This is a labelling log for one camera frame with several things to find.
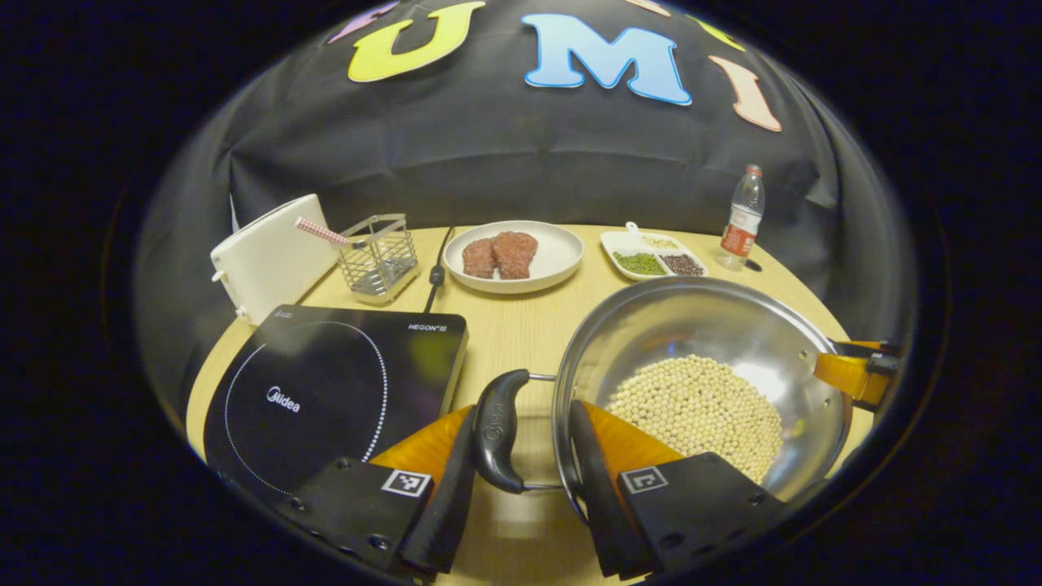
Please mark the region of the stainless steel pot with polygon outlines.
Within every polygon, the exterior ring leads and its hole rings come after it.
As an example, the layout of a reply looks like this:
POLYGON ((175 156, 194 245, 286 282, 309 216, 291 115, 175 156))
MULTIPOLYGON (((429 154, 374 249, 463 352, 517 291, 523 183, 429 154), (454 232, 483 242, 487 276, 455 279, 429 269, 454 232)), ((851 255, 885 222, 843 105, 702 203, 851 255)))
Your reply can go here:
POLYGON ((812 373, 838 341, 779 300, 718 278, 665 277, 611 294, 577 327, 561 356, 550 420, 559 488, 581 522, 587 497, 568 421, 573 400, 604 409, 641 368, 685 357, 729 367, 779 414, 779 453, 760 486, 789 500, 841 460, 852 405, 812 373))

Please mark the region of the black induction cooktop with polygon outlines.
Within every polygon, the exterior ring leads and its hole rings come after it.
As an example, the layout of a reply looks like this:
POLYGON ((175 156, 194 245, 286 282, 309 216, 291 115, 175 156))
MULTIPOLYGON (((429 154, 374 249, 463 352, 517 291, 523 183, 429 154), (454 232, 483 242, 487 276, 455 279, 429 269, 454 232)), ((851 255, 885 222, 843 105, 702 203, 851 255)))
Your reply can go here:
POLYGON ((447 414, 468 337, 457 314, 278 307, 216 386, 206 463, 273 503, 336 457, 366 462, 447 414))

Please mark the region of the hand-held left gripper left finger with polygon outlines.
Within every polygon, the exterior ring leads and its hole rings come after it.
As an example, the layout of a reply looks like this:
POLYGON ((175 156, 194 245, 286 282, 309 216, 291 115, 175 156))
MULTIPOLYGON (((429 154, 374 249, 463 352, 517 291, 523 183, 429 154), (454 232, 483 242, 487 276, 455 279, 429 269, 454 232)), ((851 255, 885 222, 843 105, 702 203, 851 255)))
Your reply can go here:
POLYGON ((329 550, 388 573, 451 570, 474 486, 472 407, 361 462, 336 457, 277 511, 329 550))

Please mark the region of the black backdrop cloth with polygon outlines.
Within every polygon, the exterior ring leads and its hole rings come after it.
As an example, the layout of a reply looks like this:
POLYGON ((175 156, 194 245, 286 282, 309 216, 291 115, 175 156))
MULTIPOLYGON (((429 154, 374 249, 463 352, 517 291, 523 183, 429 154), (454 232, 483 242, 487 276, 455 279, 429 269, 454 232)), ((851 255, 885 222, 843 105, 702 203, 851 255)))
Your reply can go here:
POLYGON ((156 187, 134 259, 142 370, 187 393, 234 318, 210 250, 315 193, 339 229, 534 219, 718 234, 746 164, 765 174, 756 240, 855 339, 901 339, 914 313, 892 186, 846 122, 751 38, 625 0, 485 0, 468 36, 421 69, 348 78, 324 31, 214 111, 156 187))

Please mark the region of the small raw meat piece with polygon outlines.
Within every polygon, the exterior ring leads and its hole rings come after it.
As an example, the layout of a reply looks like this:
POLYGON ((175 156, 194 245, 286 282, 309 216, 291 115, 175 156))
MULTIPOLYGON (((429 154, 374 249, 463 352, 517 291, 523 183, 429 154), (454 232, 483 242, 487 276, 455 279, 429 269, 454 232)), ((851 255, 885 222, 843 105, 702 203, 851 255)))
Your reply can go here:
POLYGON ((464 274, 473 278, 490 279, 497 269, 494 238, 477 238, 462 250, 464 274))

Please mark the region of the pile of soybeans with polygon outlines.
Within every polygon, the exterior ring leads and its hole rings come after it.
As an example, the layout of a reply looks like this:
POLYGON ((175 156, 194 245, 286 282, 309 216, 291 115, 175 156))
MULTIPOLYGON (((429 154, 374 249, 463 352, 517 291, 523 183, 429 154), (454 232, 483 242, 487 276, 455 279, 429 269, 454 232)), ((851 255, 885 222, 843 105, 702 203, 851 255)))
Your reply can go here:
POLYGON ((763 481, 782 450, 782 415, 729 365, 669 357, 619 383, 606 411, 685 457, 712 451, 763 481))

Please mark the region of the clear plastic water bottle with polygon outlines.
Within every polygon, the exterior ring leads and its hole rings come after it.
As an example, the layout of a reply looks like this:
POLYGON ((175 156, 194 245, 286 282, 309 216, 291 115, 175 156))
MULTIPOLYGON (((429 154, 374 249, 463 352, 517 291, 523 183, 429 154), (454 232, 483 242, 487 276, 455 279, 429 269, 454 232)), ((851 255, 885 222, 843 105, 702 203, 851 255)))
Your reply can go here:
POLYGON ((748 164, 741 181, 733 190, 729 219, 716 257, 722 267, 739 271, 745 266, 755 245, 765 207, 763 171, 758 164, 748 164))

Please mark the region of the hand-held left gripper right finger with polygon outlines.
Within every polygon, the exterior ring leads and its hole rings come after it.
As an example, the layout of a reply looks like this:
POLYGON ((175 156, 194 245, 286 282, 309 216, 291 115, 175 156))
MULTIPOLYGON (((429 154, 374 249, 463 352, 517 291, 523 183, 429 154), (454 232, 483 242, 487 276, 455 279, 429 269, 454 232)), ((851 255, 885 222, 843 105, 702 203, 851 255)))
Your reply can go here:
POLYGON ((604 575, 680 571, 739 548, 782 515, 782 500, 715 453, 685 457, 584 400, 571 404, 569 429, 604 575))

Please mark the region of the white divided bean dish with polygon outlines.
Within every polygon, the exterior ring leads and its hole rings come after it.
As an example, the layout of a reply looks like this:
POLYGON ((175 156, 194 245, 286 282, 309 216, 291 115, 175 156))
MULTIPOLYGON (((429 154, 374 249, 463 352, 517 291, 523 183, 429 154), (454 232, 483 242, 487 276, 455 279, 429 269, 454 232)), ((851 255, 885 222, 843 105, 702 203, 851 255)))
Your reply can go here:
POLYGON ((600 242, 615 269, 632 280, 708 277, 708 265, 677 238, 644 231, 631 221, 622 230, 603 231, 600 242))

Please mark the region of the large raw meat piece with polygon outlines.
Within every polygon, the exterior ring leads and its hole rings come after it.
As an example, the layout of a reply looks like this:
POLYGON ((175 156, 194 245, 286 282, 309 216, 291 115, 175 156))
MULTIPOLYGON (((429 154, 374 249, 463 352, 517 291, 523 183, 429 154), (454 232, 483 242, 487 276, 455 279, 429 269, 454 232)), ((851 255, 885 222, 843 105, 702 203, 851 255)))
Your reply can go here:
POLYGON ((505 280, 531 277, 531 263, 537 253, 536 239, 524 231, 501 231, 493 238, 493 257, 499 277, 505 280))

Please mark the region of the white toaster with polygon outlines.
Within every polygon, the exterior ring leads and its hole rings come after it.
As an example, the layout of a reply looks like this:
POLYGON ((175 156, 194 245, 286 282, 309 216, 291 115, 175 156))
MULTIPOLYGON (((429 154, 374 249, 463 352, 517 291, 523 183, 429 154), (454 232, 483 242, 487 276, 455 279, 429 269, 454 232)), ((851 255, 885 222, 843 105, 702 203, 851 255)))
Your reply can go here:
POLYGON ((223 286, 239 319, 258 326, 278 306, 298 303, 334 267, 334 245, 298 230, 300 217, 327 227, 311 194, 271 210, 212 249, 212 280, 223 286))

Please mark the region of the pink striped straw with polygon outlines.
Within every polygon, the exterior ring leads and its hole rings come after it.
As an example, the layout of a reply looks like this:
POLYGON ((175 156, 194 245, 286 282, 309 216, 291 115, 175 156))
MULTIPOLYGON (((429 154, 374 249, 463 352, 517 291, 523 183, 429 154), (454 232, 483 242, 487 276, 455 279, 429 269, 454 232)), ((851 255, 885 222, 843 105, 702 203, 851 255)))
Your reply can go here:
POLYGON ((306 234, 311 234, 312 236, 316 236, 318 238, 323 238, 323 240, 331 244, 334 244, 336 246, 339 247, 361 249, 365 247, 365 245, 367 245, 367 238, 359 238, 359 240, 349 240, 349 238, 342 236, 342 234, 329 230, 327 229, 327 227, 315 223, 313 221, 309 221, 308 219, 305 219, 302 216, 298 216, 298 218, 294 223, 294 226, 298 230, 305 231, 306 234))

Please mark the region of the round white plate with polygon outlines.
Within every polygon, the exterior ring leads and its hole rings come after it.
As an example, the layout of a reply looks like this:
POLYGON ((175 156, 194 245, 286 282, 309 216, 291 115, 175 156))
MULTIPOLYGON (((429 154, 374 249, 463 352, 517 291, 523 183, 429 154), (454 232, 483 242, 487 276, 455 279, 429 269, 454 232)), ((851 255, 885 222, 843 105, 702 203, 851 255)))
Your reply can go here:
POLYGON ((576 273, 584 260, 584 241, 572 231, 561 226, 540 221, 499 221, 463 230, 448 241, 440 253, 443 266, 455 280, 483 293, 495 295, 521 295, 543 291, 557 286, 576 273), (522 231, 537 241, 532 263, 529 264, 531 277, 525 279, 503 279, 470 277, 464 272, 464 249, 480 238, 491 238, 502 231, 522 231))

